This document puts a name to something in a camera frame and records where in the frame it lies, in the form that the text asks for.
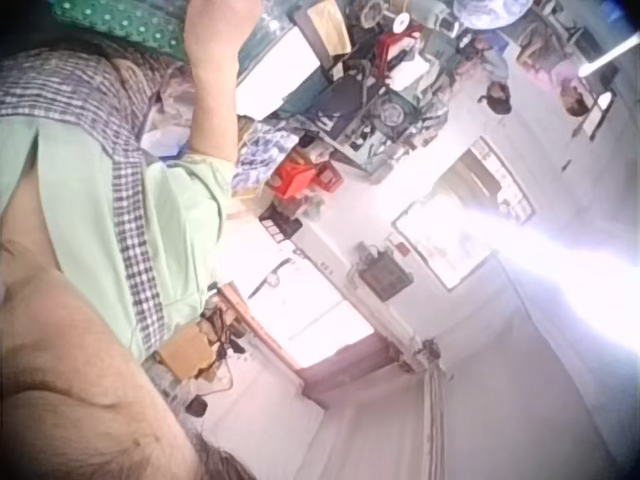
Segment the black square cooling fan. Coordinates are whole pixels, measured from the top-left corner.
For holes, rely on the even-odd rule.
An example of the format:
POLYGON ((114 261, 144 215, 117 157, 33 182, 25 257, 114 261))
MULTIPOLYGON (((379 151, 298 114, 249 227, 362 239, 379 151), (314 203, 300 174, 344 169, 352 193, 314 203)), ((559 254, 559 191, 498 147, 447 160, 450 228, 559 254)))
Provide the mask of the black square cooling fan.
POLYGON ((376 97, 369 111, 373 127, 390 141, 399 140, 418 118, 418 107, 395 91, 376 97))

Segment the white framed wall poster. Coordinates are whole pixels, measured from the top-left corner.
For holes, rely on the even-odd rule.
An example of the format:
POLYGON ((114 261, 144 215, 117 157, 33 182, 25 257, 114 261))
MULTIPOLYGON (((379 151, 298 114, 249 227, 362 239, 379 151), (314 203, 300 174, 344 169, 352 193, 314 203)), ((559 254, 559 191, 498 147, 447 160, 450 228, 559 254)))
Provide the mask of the white framed wall poster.
POLYGON ((464 224, 456 198, 437 194, 413 202, 393 222, 398 233, 447 291, 457 288, 491 255, 464 224))

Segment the yellow cardboard box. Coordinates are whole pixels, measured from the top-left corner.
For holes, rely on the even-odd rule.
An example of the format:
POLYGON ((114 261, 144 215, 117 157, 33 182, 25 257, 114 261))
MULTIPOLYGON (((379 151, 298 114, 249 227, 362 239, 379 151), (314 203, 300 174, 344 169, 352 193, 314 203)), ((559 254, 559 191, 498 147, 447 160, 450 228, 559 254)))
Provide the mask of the yellow cardboard box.
POLYGON ((155 353, 156 359, 179 381, 194 378, 214 361, 208 337, 196 324, 177 330, 155 353))

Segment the white tube light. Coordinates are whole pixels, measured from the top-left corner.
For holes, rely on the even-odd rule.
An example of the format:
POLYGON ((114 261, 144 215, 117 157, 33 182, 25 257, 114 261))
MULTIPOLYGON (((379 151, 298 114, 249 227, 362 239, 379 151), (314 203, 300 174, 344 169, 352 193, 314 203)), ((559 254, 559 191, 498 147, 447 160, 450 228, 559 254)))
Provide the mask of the white tube light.
POLYGON ((625 41, 621 42, 616 47, 607 51, 596 60, 585 63, 580 66, 578 69, 578 77, 585 78, 595 71, 599 70, 601 67, 607 65, 612 62, 614 59, 624 54, 628 50, 640 45, 640 31, 635 32, 632 36, 627 38, 625 41))

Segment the window with wooden frame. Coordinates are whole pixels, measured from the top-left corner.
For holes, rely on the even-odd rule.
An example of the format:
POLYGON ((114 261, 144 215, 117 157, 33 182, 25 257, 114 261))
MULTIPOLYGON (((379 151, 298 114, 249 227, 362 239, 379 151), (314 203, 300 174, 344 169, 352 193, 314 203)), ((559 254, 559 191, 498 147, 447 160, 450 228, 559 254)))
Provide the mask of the window with wooden frame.
POLYGON ((254 330, 320 397, 396 364, 398 349, 291 241, 277 242, 255 219, 232 221, 219 271, 254 330))

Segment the striped hanging curtain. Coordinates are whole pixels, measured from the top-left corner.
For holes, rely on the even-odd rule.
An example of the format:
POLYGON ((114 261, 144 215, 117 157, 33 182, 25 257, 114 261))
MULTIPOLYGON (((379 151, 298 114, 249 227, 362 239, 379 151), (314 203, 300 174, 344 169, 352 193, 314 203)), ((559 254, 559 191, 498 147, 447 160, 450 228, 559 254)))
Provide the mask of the striped hanging curtain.
POLYGON ((441 349, 434 338, 412 336, 410 353, 402 361, 421 377, 423 385, 422 439, 419 480, 447 480, 445 465, 445 385, 441 349))

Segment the black electrical switch board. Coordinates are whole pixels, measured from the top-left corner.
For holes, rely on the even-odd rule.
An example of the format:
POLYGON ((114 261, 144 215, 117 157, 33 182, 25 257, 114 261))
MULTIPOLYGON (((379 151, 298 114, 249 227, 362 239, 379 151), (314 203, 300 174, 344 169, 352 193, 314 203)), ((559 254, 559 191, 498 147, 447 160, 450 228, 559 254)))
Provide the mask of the black electrical switch board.
POLYGON ((258 217, 258 221, 276 243, 290 240, 302 227, 297 218, 291 218, 271 203, 258 217))

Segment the cluttered work table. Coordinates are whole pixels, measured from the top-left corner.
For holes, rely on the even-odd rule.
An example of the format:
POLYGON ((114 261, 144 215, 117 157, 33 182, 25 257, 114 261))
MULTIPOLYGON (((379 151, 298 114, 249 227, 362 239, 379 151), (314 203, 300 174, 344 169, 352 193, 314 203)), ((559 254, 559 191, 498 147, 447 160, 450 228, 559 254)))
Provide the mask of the cluttered work table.
POLYGON ((418 27, 405 31, 408 47, 395 43, 381 53, 390 33, 362 39, 356 53, 341 62, 342 76, 321 91, 310 90, 308 108, 277 109, 273 120, 284 120, 324 145, 330 159, 374 174, 388 163, 427 146, 448 121, 445 84, 465 58, 460 36, 418 27), (370 122, 373 101, 385 91, 395 91, 419 109, 419 118, 397 141, 390 141, 370 122))

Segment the green dotted fabric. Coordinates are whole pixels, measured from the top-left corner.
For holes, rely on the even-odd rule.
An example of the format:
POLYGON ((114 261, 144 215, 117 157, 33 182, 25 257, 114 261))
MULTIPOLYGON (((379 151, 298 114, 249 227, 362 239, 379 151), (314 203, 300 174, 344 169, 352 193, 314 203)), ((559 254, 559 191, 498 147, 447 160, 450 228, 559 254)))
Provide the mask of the green dotted fabric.
POLYGON ((184 54, 189 0, 48 0, 54 17, 174 56, 184 54))

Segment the wall calendar chart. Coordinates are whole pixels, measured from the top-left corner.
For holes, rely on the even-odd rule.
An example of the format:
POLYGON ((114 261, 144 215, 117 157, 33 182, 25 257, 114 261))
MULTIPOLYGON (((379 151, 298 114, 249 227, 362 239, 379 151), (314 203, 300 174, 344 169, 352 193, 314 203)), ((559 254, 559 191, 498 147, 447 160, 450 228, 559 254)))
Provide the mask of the wall calendar chart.
POLYGON ((534 206, 493 145, 481 136, 472 144, 471 151, 499 184, 496 199, 501 215, 520 225, 527 223, 535 215, 534 206))

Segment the red plastic box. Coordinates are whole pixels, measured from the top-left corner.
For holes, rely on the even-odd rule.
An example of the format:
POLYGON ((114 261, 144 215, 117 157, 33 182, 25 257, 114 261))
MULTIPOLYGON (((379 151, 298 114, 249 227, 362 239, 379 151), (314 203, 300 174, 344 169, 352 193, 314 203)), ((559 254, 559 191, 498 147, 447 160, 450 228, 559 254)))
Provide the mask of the red plastic box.
POLYGON ((334 193, 343 183, 342 174, 331 161, 313 163, 303 152, 294 149, 274 170, 267 186, 277 197, 290 199, 312 188, 334 193))

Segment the blue patterned cloth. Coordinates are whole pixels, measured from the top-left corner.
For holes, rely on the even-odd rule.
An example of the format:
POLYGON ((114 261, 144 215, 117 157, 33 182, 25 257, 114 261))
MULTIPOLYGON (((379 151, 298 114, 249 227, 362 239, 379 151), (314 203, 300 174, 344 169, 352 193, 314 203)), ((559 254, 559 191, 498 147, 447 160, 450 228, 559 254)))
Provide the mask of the blue patterned cloth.
POLYGON ((284 120, 258 121, 238 117, 238 159, 232 178, 232 195, 258 193, 276 168, 298 144, 301 133, 284 120))

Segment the dark wall meter box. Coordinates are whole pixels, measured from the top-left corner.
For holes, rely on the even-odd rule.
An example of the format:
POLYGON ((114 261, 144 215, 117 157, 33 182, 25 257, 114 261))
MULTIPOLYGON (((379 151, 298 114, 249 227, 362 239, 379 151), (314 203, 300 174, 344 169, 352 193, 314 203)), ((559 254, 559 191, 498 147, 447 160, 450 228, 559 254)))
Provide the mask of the dark wall meter box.
POLYGON ((358 276, 381 302, 392 299, 414 283, 413 275, 387 250, 366 262, 358 276))

